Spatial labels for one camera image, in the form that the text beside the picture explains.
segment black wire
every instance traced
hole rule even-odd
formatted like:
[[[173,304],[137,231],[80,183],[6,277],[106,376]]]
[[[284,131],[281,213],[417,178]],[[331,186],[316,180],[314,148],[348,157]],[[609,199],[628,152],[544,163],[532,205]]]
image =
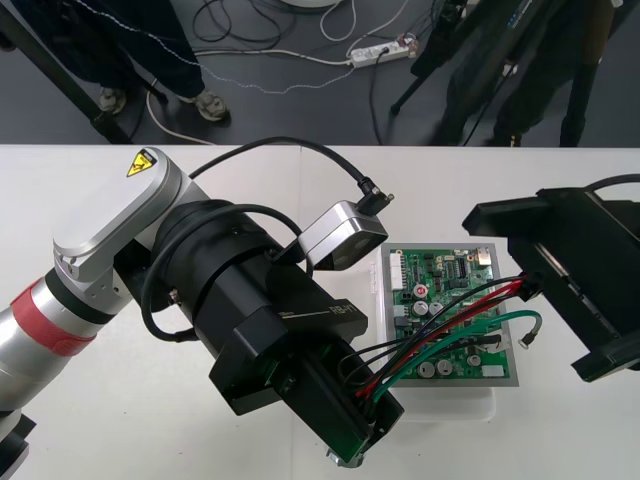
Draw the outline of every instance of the black wire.
[[[155,260],[147,270],[147,275],[142,286],[140,295],[140,309],[142,312],[142,320],[144,321],[147,330],[149,330],[149,332],[154,337],[166,342],[185,342],[198,339],[195,335],[195,329],[193,328],[175,333],[168,333],[161,330],[158,325],[156,325],[155,321],[153,320],[153,314],[151,313],[151,297],[154,282],[159,270],[164,266],[164,263],[169,259],[171,255],[173,255],[173,253],[178,249],[182,242],[184,242],[191,234],[193,234],[196,230],[198,230],[205,224],[215,220],[216,218],[232,213],[260,213],[262,215],[267,215],[269,217],[280,220],[287,227],[289,227],[289,229],[296,235],[296,237],[302,233],[300,227],[298,227],[298,225],[296,225],[296,223],[285,214],[274,210],[273,208],[253,204],[230,205],[227,207],[219,208],[218,210],[215,210],[213,212],[208,212],[193,224],[185,227],[171,239],[167,246],[155,258]]]
[[[310,150],[314,150],[318,153],[323,154],[325,157],[329,157],[331,160],[336,162],[340,168],[342,168],[345,172],[347,172],[351,177],[353,177],[358,184],[361,184],[363,181],[368,180],[368,177],[365,177],[360,170],[358,170],[353,164],[351,164],[346,158],[344,158],[339,153],[331,150],[330,148],[325,147],[324,145],[320,145],[319,143],[311,142],[308,140],[302,140],[294,137],[268,137],[263,138],[262,140],[256,140],[255,142],[248,143],[242,147],[238,147],[230,152],[224,153],[213,160],[205,163],[201,167],[195,169],[189,175],[190,178],[196,178],[199,175],[203,174],[207,170],[216,165],[228,160],[231,157],[235,157],[244,152],[248,152],[249,150],[253,150],[254,148],[261,147],[263,145],[271,145],[274,143],[285,143],[285,144],[293,144],[300,145],[301,147],[308,148]]]
[[[219,2],[220,3],[220,9],[222,10],[222,13],[224,14],[224,16],[227,17],[227,23],[229,25],[227,27],[227,29],[217,38],[202,37],[198,33],[198,28],[197,28],[198,16],[200,15],[200,13],[202,13],[204,11],[205,8],[209,12],[209,18],[211,18],[211,21],[213,23],[216,23],[215,16],[213,15],[213,10],[211,9],[211,4],[214,3],[214,2],[217,2],[217,1],[218,0],[211,0],[211,1],[202,0],[203,5],[200,8],[198,8],[198,10],[196,11],[195,15],[191,19],[191,31],[193,32],[193,34],[196,36],[196,38],[198,40],[201,40],[201,41],[207,42],[207,43],[221,42],[222,40],[227,38],[229,36],[229,34],[231,33],[231,29],[233,28],[233,22],[231,21],[231,17],[229,16],[229,12],[227,12],[227,9],[224,6],[224,2],[222,2],[222,1]]]
[[[498,92],[500,91],[500,89],[504,86],[505,83],[507,83],[507,80],[509,80],[509,76],[511,75],[511,72],[513,72],[513,69],[515,68],[515,66],[516,64],[514,62],[513,65],[511,65],[509,72],[507,72],[507,74],[500,80],[500,83],[498,84],[498,86],[493,90],[493,93],[487,100],[487,103],[485,103],[484,107],[482,108],[480,115],[478,115],[478,119],[476,120],[475,125],[471,129],[471,133],[469,133],[469,136],[465,140],[463,144],[464,147],[466,147],[469,144],[469,140],[471,140],[471,137],[473,137],[473,134],[476,133],[476,129],[478,128],[478,125],[480,125],[480,121],[482,120],[482,117],[484,117],[484,114],[487,113],[487,110],[489,110],[489,106],[491,105],[491,102],[493,102],[494,98],[496,98],[496,95],[498,95]]]
[[[142,119],[144,118],[144,111],[145,111],[145,102],[144,99],[142,100],[142,105],[140,106],[140,111],[138,112],[138,118],[136,119],[136,123],[133,125],[133,129],[131,130],[131,133],[129,134],[129,138],[131,140],[133,140],[133,137],[136,136],[136,134],[138,133],[138,130],[140,129],[140,125],[142,124]]]
[[[376,87],[376,73],[378,71],[378,65],[380,64],[380,59],[385,53],[389,53],[388,48],[384,48],[378,58],[376,58],[376,63],[373,64],[373,68],[371,69],[371,84],[369,85],[369,111],[371,112],[371,123],[373,124],[373,133],[376,136],[376,141],[378,145],[384,145],[382,142],[382,136],[380,135],[380,126],[378,125],[378,117],[376,115],[376,107],[373,102],[374,90]]]
[[[225,6],[224,6],[224,0],[203,0],[204,1],[204,5],[200,8],[198,8],[198,10],[196,11],[195,15],[192,18],[191,21],[191,27],[193,30],[193,34],[199,39],[202,40],[204,42],[207,43],[215,43],[215,42],[219,42],[221,40],[223,40],[224,38],[233,38],[235,40],[241,41],[241,42],[246,42],[246,43],[269,43],[269,45],[267,46],[263,46],[260,49],[261,50],[268,50],[271,48],[274,48],[276,45],[278,45],[278,43],[280,43],[280,41],[282,40],[283,37],[283,31],[282,28],[280,27],[280,24],[275,21],[273,18],[269,17],[266,13],[264,13],[262,10],[260,10],[257,5],[255,4],[254,0],[248,0],[249,4],[251,5],[251,8],[253,8],[256,13],[258,15],[260,15],[261,17],[263,17],[264,19],[266,19],[269,23],[271,23],[276,30],[278,31],[278,33],[273,36],[273,37],[266,37],[266,38],[248,38],[242,35],[238,35],[233,33],[233,21],[231,20],[231,16],[229,15],[229,12],[226,10]],[[218,19],[215,17],[215,15],[213,14],[213,11],[210,8],[210,5],[213,3],[220,3],[220,7],[225,15],[225,17],[227,18],[227,23],[228,23],[228,27],[224,28],[224,26],[218,21]],[[196,30],[195,26],[196,23],[198,21],[198,17],[199,15],[204,11],[204,9],[207,9],[209,12],[209,17],[211,18],[211,21],[213,22],[213,24],[218,27],[221,30],[224,30],[224,33],[215,39],[208,39],[207,37],[202,37]],[[291,30],[291,28],[293,27],[293,24],[295,23],[295,17],[293,18],[293,21],[291,22],[291,24],[287,27],[286,31],[287,33]]]
[[[482,337],[461,338],[460,340],[452,343],[448,347],[445,347],[442,350],[440,350],[438,352],[438,356],[450,353],[451,351],[458,350],[460,348],[474,347],[476,345],[491,345],[491,344],[497,343],[497,341],[499,341],[500,338],[501,338],[500,335],[485,335],[485,336],[482,336]],[[349,382],[349,380],[353,375],[356,374],[356,372],[362,370],[364,367],[367,367],[367,366],[371,365],[373,362],[375,362],[377,360],[380,360],[381,358],[385,357],[386,355],[398,350],[400,347],[401,347],[401,345],[396,345],[395,347],[390,348],[389,350],[387,350],[385,352],[382,352],[381,354],[376,355],[373,358],[370,358],[365,363],[363,363],[362,365],[359,365],[357,368],[355,368],[346,377],[344,377],[344,378],[340,377],[340,379],[342,380],[342,383],[345,384],[345,385],[349,384],[349,385],[354,386],[354,387],[362,387],[362,386],[366,385],[367,381],[364,381],[364,382]]]
[[[447,313],[453,307],[455,307],[459,303],[463,302],[467,298],[472,297],[476,293],[479,293],[479,292],[482,292],[483,290],[486,290],[487,288],[491,288],[491,287],[494,287],[496,285],[501,285],[503,283],[513,282],[513,281],[516,281],[516,280],[522,280],[522,277],[520,277],[520,276],[518,276],[518,277],[505,277],[505,278],[499,278],[499,279],[496,279],[496,280],[492,280],[492,281],[487,282],[487,283],[485,283],[483,285],[480,285],[479,287],[476,287],[476,288],[474,288],[472,290],[469,290],[468,292],[466,292],[465,294],[461,295],[460,297],[458,297],[453,302],[447,304],[442,310],[440,310],[433,317],[431,317],[427,322],[425,322],[422,325],[422,327],[420,327],[420,329],[418,329],[418,331],[413,336],[410,337],[410,341],[409,342],[407,342],[407,343],[402,345],[402,348],[398,352],[396,352],[396,354],[385,364],[384,367],[382,367],[380,369],[380,371],[376,374],[376,376],[379,374],[380,378],[384,378],[384,375],[388,374],[391,371],[391,369],[393,369],[395,364],[398,363],[400,360],[402,360],[402,358],[405,356],[405,354],[409,350],[411,350],[411,348],[413,346],[415,346],[416,342],[419,342],[423,338],[424,334],[427,333],[427,329],[429,328],[429,326],[433,325],[439,318],[441,318],[445,313]]]
[[[640,173],[629,173],[627,175],[618,175],[615,177],[604,178],[597,182],[587,185],[585,190],[595,192],[605,187],[612,187],[613,185],[622,185],[624,183],[640,183]]]
[[[346,357],[344,357],[342,360],[340,360],[338,362],[338,377],[340,377],[340,380],[342,380],[343,382],[345,381],[344,380],[344,373],[342,371],[343,370],[343,365],[344,365],[344,362],[346,362],[350,358],[359,357],[360,355],[364,355],[365,353],[373,352],[374,350],[378,350],[380,348],[389,347],[389,346],[392,346],[392,345],[397,345],[398,343],[406,342],[408,340],[409,340],[408,338],[397,338],[397,339],[391,340],[389,342],[380,343],[378,345],[373,345],[372,347],[363,348],[362,350],[358,350],[357,352],[353,352],[352,354],[347,355]],[[387,350],[386,352],[384,352],[383,356],[388,354],[391,351],[392,351],[392,349]]]

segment capacitor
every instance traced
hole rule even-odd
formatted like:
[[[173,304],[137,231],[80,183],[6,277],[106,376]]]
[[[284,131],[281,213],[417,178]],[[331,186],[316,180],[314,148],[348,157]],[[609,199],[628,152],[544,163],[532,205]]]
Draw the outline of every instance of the capacitor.
[[[423,302],[422,300],[413,304],[413,313],[422,317],[427,314],[429,311],[429,304],[427,302]]]
[[[431,362],[422,362],[416,372],[420,378],[431,378],[436,374],[436,367]]]
[[[415,287],[413,287],[413,296],[422,300],[423,298],[427,298],[429,294],[429,287],[418,283]]]
[[[444,307],[442,306],[441,303],[433,302],[431,305],[429,305],[429,315],[433,317],[443,308]]]
[[[436,369],[440,375],[446,377],[447,375],[451,375],[453,372],[453,365],[449,360],[440,360],[436,365]]]
[[[482,359],[479,355],[469,355],[467,357],[467,363],[470,367],[479,367],[482,363]]]

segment sneaker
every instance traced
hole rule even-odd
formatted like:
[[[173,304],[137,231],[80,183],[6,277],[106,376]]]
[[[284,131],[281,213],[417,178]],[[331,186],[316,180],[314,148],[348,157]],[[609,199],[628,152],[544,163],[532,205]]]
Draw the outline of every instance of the sneaker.
[[[127,104],[127,94],[119,88],[102,88],[100,90],[100,110],[111,115],[119,114]]]
[[[178,95],[180,101],[195,104],[196,108],[206,120],[219,122],[229,115],[229,110],[222,99],[211,90],[204,90],[200,95],[193,98],[185,98]]]

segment screw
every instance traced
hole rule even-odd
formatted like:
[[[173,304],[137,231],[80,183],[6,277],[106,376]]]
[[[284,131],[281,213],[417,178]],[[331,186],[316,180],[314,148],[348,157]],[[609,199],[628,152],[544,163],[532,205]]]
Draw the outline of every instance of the screw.
[[[171,299],[171,305],[180,303],[180,294],[175,288],[169,292],[169,298]]]

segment connector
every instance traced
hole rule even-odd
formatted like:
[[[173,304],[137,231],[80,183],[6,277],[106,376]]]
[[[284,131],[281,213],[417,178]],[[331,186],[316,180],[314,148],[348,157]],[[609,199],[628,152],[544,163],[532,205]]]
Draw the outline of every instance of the connector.
[[[525,277],[522,285],[518,289],[518,297],[523,302],[528,302],[534,297],[542,293],[542,275],[539,273],[521,273],[521,277]]]
[[[393,194],[383,193],[369,177],[358,182],[358,186],[364,193],[364,197],[356,204],[356,210],[363,215],[370,217],[377,215],[395,198]]]
[[[518,340],[518,344],[525,350],[529,350],[529,345],[531,345],[533,341],[536,339],[536,335],[537,333],[529,332],[520,340]]]

